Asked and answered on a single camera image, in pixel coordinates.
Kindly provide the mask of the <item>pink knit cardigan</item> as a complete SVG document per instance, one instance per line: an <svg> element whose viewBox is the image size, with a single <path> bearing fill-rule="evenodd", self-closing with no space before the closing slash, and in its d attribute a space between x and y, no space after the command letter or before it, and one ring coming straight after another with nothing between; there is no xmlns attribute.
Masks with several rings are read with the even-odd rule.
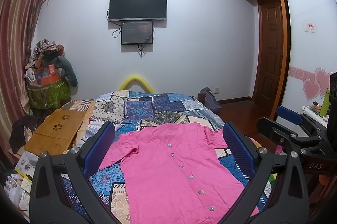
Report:
<svg viewBox="0 0 337 224"><path fill-rule="evenodd" d="M120 135L100 167L120 163L131 223L218 223L243 192L219 161L220 130L168 123Z"/></svg>

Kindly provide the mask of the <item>pile of clothes and boxes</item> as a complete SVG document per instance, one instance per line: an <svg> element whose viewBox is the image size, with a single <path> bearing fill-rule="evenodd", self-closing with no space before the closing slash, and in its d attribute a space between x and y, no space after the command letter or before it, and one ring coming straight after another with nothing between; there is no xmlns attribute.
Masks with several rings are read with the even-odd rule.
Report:
<svg viewBox="0 0 337 224"><path fill-rule="evenodd" d="M27 65L25 65L25 71L28 69L34 71L48 69L49 65L54 65L56 72L60 72L60 78L65 79L69 85L72 87L78 86L78 80L72 65L65 58L63 45L43 39L37 42L34 47L33 53L29 57Z"/></svg>

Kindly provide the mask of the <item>brown wooden door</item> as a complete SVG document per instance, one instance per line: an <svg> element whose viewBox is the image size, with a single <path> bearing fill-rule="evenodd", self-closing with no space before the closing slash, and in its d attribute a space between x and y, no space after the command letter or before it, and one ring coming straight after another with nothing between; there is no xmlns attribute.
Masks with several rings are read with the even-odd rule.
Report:
<svg viewBox="0 0 337 224"><path fill-rule="evenodd" d="M259 53L253 102L273 119L283 60L281 0L258 0Z"/></svg>

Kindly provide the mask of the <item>green bottle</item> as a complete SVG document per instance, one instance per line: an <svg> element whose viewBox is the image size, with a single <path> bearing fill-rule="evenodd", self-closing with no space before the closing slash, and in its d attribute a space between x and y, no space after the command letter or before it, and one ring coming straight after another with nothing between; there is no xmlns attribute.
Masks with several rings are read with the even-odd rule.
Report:
<svg viewBox="0 0 337 224"><path fill-rule="evenodd" d="M324 96L324 101L319 112L320 117L323 118L327 116L329 105L330 105L330 89L327 88Z"/></svg>

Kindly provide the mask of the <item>papers and books pile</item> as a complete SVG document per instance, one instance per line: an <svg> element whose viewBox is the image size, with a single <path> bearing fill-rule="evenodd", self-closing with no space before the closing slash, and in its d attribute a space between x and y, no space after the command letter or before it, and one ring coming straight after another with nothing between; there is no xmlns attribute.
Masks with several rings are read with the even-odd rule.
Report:
<svg viewBox="0 0 337 224"><path fill-rule="evenodd" d="M37 161L38 156L25 151L17 162L14 173L7 175L3 187L14 206L27 218L29 218L30 192Z"/></svg>

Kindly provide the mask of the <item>patchwork patterned bed quilt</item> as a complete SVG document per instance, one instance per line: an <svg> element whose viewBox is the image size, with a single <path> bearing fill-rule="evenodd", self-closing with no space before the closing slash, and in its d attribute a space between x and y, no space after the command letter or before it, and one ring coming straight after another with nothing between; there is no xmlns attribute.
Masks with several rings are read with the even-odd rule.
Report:
<svg viewBox="0 0 337 224"><path fill-rule="evenodd" d="M213 131L222 131L224 122L197 99L175 93L147 94L135 91L115 91L94 100L74 100L64 106L66 110L85 111L83 124L76 135L76 144L82 145L109 121L114 124L115 143L120 135L160 125L199 123ZM245 187L244 175L227 145L217 149L220 163ZM130 204L120 163L97 170L89 177L103 204L119 223L131 223Z"/></svg>

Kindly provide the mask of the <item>green fabric storage basket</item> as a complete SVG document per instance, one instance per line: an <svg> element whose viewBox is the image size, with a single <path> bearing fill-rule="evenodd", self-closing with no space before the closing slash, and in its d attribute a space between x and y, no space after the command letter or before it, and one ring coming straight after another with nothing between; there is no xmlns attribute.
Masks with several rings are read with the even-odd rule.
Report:
<svg viewBox="0 0 337 224"><path fill-rule="evenodd" d="M71 100L70 90L63 79L43 87L29 86L27 93L30 107L39 110L58 109Z"/></svg>

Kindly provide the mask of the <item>dark backpack on floor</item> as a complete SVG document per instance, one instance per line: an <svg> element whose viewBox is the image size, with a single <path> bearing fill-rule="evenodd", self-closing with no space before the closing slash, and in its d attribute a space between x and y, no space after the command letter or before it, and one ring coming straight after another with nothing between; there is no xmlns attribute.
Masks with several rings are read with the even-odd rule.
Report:
<svg viewBox="0 0 337 224"><path fill-rule="evenodd" d="M203 88L199 92L198 101L215 114L218 114L222 109L222 106L218 103L214 94L208 87Z"/></svg>

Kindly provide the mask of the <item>yellow foam tube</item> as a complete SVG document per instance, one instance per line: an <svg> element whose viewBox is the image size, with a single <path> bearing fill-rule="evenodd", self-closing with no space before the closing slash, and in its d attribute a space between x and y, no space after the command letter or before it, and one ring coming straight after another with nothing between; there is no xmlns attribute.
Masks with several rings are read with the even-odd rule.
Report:
<svg viewBox="0 0 337 224"><path fill-rule="evenodd" d="M119 91L122 90L128 90L129 87L131 87L133 84L136 84L142 88L142 90L149 94L154 94L155 91L153 88L144 80L142 77L138 75L132 75L124 80L124 82L121 84Z"/></svg>

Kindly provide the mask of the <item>white wardrobe sliding door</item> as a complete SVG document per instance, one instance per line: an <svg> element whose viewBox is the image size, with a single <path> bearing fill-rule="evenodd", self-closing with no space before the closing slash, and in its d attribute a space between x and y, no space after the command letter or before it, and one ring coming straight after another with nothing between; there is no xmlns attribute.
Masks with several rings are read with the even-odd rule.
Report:
<svg viewBox="0 0 337 224"><path fill-rule="evenodd" d="M282 106L322 103L336 72L336 0L287 0L290 61Z"/></svg>

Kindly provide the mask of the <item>striped pink beige curtain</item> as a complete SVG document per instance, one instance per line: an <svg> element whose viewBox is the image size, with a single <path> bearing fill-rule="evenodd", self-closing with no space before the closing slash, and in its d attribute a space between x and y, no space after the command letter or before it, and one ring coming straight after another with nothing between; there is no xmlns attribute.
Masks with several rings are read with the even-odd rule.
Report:
<svg viewBox="0 0 337 224"><path fill-rule="evenodd" d="M12 125L29 112L23 74L42 2L1 0L1 153L9 162Z"/></svg>

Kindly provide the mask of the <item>white wall socket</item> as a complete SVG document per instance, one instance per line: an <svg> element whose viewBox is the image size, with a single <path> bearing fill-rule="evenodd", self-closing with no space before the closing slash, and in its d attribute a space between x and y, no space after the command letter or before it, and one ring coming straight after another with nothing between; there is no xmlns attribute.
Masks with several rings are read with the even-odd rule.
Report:
<svg viewBox="0 0 337 224"><path fill-rule="evenodd" d="M218 87L214 89L215 94L219 94L219 91L220 91L220 88L218 88Z"/></svg>

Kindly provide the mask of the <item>small black wall monitor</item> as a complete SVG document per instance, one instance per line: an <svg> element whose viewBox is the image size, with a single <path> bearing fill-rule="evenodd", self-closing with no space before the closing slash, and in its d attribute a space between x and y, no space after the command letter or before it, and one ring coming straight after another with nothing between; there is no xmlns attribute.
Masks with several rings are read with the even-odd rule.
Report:
<svg viewBox="0 0 337 224"><path fill-rule="evenodd" d="M152 21L122 22L121 45L153 44Z"/></svg>

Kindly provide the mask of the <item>large black wall television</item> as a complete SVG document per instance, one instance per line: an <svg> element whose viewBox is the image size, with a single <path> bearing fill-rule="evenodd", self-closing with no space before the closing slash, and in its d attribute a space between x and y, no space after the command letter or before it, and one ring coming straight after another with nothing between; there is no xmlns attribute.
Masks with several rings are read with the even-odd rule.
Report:
<svg viewBox="0 0 337 224"><path fill-rule="evenodd" d="M166 20L167 0L110 0L108 20Z"/></svg>

